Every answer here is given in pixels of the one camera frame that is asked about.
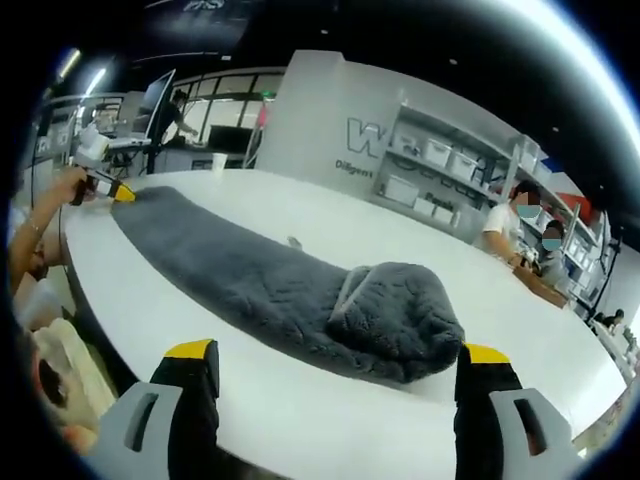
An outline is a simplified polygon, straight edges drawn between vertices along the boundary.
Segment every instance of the white shelving unit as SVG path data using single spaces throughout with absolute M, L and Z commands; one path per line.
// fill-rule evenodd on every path
M 562 213 L 566 215 L 568 220 L 571 220 L 573 218 L 573 210 L 569 208 L 566 202 L 562 200 L 553 190 L 541 183 L 531 172 L 528 172 L 524 168 L 518 166 L 516 178 L 536 182 L 538 185 L 540 185 L 542 195 L 546 201 L 560 207 L 562 209 Z M 580 229 L 581 233 L 586 236 L 587 240 L 589 240 L 591 244 L 600 245 L 600 240 L 596 238 L 593 231 L 589 227 L 587 227 L 584 222 L 580 220 L 580 218 L 578 218 L 576 226 Z
M 507 145 L 496 145 L 495 142 L 483 138 L 481 135 L 470 131 L 456 122 L 444 118 L 437 118 L 406 103 L 401 104 L 399 107 L 398 117 L 394 125 L 394 134 L 396 131 L 406 133 L 409 136 L 415 135 L 419 149 L 422 147 L 420 144 L 421 140 L 433 138 L 441 143 L 444 141 L 445 144 L 452 145 L 455 150 L 461 150 L 465 154 L 471 152 L 473 158 L 484 162 L 484 167 L 482 168 L 484 168 L 485 173 L 482 176 L 482 180 L 474 176 L 474 178 L 469 181 L 466 178 L 457 177 L 449 171 L 448 168 L 425 160 L 422 158 L 421 152 L 413 154 L 408 150 L 404 151 L 395 146 L 388 146 L 385 152 L 383 166 L 385 165 L 384 162 L 392 161 L 395 165 L 393 168 L 406 169 L 406 175 L 396 173 L 394 173 L 394 175 L 399 175 L 409 182 L 413 182 L 411 178 L 413 176 L 416 179 L 416 187 L 420 187 L 421 195 L 424 195 L 425 188 L 426 191 L 429 192 L 429 187 L 425 187 L 425 184 L 422 183 L 423 181 L 417 177 L 418 175 L 432 179 L 440 178 L 441 184 L 444 185 L 445 188 L 452 188 L 452 190 L 457 192 L 457 195 L 461 196 L 461 203 L 459 203 L 458 206 L 464 202 L 471 204 L 472 208 L 479 209 L 486 213 L 483 206 L 486 205 L 487 202 L 490 202 L 489 204 L 507 202 L 509 193 L 517 182 L 522 180 L 533 181 L 540 186 L 543 202 L 552 206 L 554 210 L 566 220 L 567 235 L 565 238 L 565 249 L 568 248 L 567 246 L 573 240 L 574 235 L 579 235 L 583 239 L 585 246 L 586 244 L 591 244 L 596 247 L 601 246 L 602 238 L 597 238 L 594 232 L 580 220 L 579 208 L 576 208 L 575 211 L 569 208 L 569 205 L 567 205 L 558 194 L 536 178 L 532 172 L 525 170 L 520 165 L 520 154 L 517 154 L 518 149 L 515 148 L 516 144 L 520 145 L 521 140 L 519 138 L 510 139 Z M 456 236 L 457 227 L 444 224 L 433 217 L 416 212 L 410 206 L 388 199 L 381 194 L 381 185 L 386 181 L 382 172 L 393 171 L 393 168 L 391 168 L 391 170 L 389 170 L 389 168 L 390 167 L 387 167 L 387 169 L 385 169 L 381 167 L 379 177 L 375 182 L 374 191 L 370 198 L 371 203 L 412 218 L 444 233 Z M 504 176 L 501 193 L 489 191 L 482 186 L 486 185 L 486 182 L 495 179 L 496 176 Z M 435 197 L 440 197 L 440 195 L 446 196 L 445 192 L 439 190 L 439 184 L 437 186 L 434 184 L 433 188 L 434 191 L 431 193 Z M 457 200 L 453 200 L 452 198 L 448 198 L 447 200 L 454 205 L 457 202 Z M 524 228 L 531 232 L 534 237 L 538 239 L 542 237 L 545 229 L 544 225 L 541 226 L 535 220 L 529 219 L 522 219 L 522 222 Z M 582 263 L 577 261 L 574 255 L 569 254 L 566 250 L 564 250 L 564 256 L 570 264 L 575 266 L 574 272 L 577 274 L 577 277 L 584 276 L 584 273 L 589 272 Z
M 469 190 L 472 190 L 486 198 L 488 198 L 489 200 L 498 203 L 500 201 L 500 196 L 489 192 L 487 190 L 483 190 L 480 185 L 469 182 L 468 180 L 465 180 L 464 178 L 460 178 L 457 177 L 456 175 L 453 175 L 449 170 L 447 170 L 446 168 L 442 168 L 439 165 L 436 165 L 434 163 L 430 163 L 426 160 L 422 160 L 421 158 L 415 157 L 414 155 L 410 155 L 408 153 L 405 152 L 401 152 L 400 150 L 396 149 L 396 148 L 389 148 L 387 149 L 387 153 L 390 153 L 402 160 L 406 160 L 408 162 L 411 162 L 415 165 L 417 165 L 418 167 L 422 167 L 426 170 L 430 170 L 432 172 L 435 172 L 445 178 L 448 178 L 449 180 L 452 180 L 453 182 L 456 182 L 459 185 L 462 185 L 463 187 L 468 188 Z
M 413 208 L 405 205 L 404 203 L 396 202 L 395 200 L 391 200 L 377 194 L 372 195 L 369 201 L 375 205 L 378 205 L 379 207 L 386 208 L 388 210 L 399 213 L 400 215 L 404 215 L 405 217 L 412 218 L 420 223 L 433 227 L 436 230 L 440 230 L 441 232 L 447 233 L 451 236 L 454 235 L 455 229 L 450 224 L 440 222 L 433 217 L 424 215 L 420 212 L 416 212 Z
M 400 107 L 400 116 L 424 126 L 425 130 L 451 139 L 457 145 L 473 150 L 486 159 L 498 160 L 504 163 L 509 163 L 513 159 L 513 153 L 509 153 L 506 148 L 503 149 L 494 145 L 489 140 L 455 122 L 439 119 L 404 103 Z

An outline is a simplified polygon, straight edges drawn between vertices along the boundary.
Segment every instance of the standing person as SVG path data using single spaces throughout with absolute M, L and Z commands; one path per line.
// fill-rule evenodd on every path
M 198 131 L 195 128 L 191 128 L 184 123 L 184 117 L 180 111 L 184 104 L 187 102 L 187 94 L 182 90 L 176 90 L 173 94 L 171 102 L 164 106 L 160 111 L 160 117 L 158 118 L 158 140 L 161 141 L 167 129 L 172 123 L 175 123 L 178 130 L 190 133 L 191 135 L 198 135 Z
M 482 233 L 473 245 L 511 266 L 520 265 L 522 256 L 517 252 L 520 217 L 535 218 L 539 213 L 540 189 L 535 183 L 524 180 L 514 189 L 509 203 L 491 209 Z

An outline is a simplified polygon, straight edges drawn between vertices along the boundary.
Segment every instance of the folded blanket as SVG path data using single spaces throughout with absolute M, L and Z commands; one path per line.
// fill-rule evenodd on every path
M 430 270 L 385 263 L 347 272 L 172 188 L 136 196 L 113 206 L 133 245 L 177 288 L 262 342 L 336 373 L 403 383 L 457 358 L 464 332 Z

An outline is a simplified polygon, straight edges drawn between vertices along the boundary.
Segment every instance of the white table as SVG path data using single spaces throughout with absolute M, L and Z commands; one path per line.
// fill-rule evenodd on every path
M 508 355 L 574 435 L 625 388 L 598 339 L 568 310 L 531 294 L 497 260 L 411 219 L 260 171 L 152 175 L 236 224 L 344 268 L 411 262 L 441 278 L 467 341 Z M 344 378 L 275 351 L 181 293 L 128 241 L 104 202 L 69 220 L 74 268 L 109 340 L 140 379 L 175 344 L 220 348 L 219 445 L 295 479 L 454 478 L 455 367 L 403 389 Z

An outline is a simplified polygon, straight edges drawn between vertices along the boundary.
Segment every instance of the white storage box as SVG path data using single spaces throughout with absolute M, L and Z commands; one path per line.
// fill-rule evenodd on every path
M 536 157 L 528 152 L 522 153 L 522 157 L 520 158 L 520 166 L 527 172 L 533 174 L 536 169 L 536 163 L 538 163 L 538 159 Z
M 543 209 L 540 211 L 540 215 L 538 215 L 538 220 L 536 221 L 536 223 L 540 228 L 547 228 L 547 224 L 551 220 L 553 220 L 553 216 Z
M 451 158 L 447 169 L 456 177 L 460 177 L 468 182 L 473 177 L 473 172 L 476 171 L 478 162 L 471 160 L 466 155 L 460 152 L 451 152 Z
M 440 143 L 437 140 L 427 140 L 427 146 L 424 149 L 424 159 L 428 162 L 435 163 L 442 168 L 447 166 L 449 156 L 451 155 L 451 147 Z
M 540 157 L 540 146 L 526 135 L 517 138 L 516 158 L 520 158 L 520 166 L 533 174 Z
M 406 133 L 396 132 L 396 134 L 393 136 L 393 148 L 404 152 L 405 147 L 410 150 L 411 153 L 413 153 L 418 147 L 418 140 L 411 135 L 407 135 Z
M 433 218 L 442 223 L 449 224 L 453 219 L 453 212 L 451 210 L 447 210 L 446 208 L 436 207 L 433 211 Z
M 413 183 L 395 175 L 389 175 L 384 196 L 413 207 L 419 193 L 420 190 Z
M 567 253 L 569 255 L 575 255 L 578 252 L 578 247 L 580 246 L 580 243 L 578 242 L 578 240 L 576 240 L 575 238 L 573 240 L 571 240 L 571 242 L 569 243 L 569 247 L 567 248 Z
M 434 203 L 431 203 L 429 200 L 425 200 L 424 198 L 417 198 L 416 203 L 413 206 L 413 209 L 416 212 L 426 215 L 427 217 L 431 217 L 433 215 L 435 208 L 436 205 Z
M 535 169 L 533 170 L 533 176 L 538 180 L 538 182 L 544 185 L 551 178 L 551 169 L 542 163 L 542 160 L 538 160 Z

